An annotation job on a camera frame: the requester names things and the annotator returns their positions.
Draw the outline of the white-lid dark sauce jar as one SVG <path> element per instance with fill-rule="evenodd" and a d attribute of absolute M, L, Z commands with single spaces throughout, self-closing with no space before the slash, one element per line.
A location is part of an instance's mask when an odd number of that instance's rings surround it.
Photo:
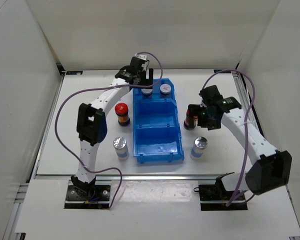
<path fill-rule="evenodd" d="M 151 99 L 152 94 L 153 94 L 153 90 L 151 88 L 142 88 L 141 93 L 142 93 L 142 97 L 144 99 Z"/>

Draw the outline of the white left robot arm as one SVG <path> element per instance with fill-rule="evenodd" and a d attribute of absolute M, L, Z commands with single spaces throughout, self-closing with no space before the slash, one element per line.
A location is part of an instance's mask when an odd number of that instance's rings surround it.
<path fill-rule="evenodd" d="M 80 140 L 80 155 L 82 163 L 71 177 L 76 186 L 77 194 L 83 200 L 90 200 L 95 194 L 95 171 L 97 151 L 100 143 L 105 139 L 108 128 L 106 117 L 116 103 L 127 93 L 131 86 L 151 85 L 147 81 L 149 60 L 144 54 L 136 54 L 130 64 L 123 67 L 114 76 L 109 88 L 105 89 L 97 99 L 89 104 L 82 103 L 78 109 L 76 131 Z"/>

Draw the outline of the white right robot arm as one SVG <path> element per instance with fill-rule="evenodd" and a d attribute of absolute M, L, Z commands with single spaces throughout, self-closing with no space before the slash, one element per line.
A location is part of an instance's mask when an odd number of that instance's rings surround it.
<path fill-rule="evenodd" d="M 244 148 L 244 159 L 250 160 L 248 172 L 230 173 L 220 178 L 214 193 L 220 200 L 228 199 L 233 191 L 251 191 L 261 195 L 289 182 L 292 156 L 269 143 L 253 124 L 245 120 L 245 111 L 234 97 L 203 104 L 188 105 L 190 119 L 208 130 L 225 126 Z"/>

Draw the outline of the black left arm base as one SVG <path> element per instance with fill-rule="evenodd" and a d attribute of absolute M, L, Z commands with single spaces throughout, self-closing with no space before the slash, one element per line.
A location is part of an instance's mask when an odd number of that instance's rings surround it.
<path fill-rule="evenodd" d="M 69 180 L 64 208 L 106 210 L 110 206 L 111 187 L 112 184 L 109 181 L 95 181 L 88 193 L 85 193 Z"/>

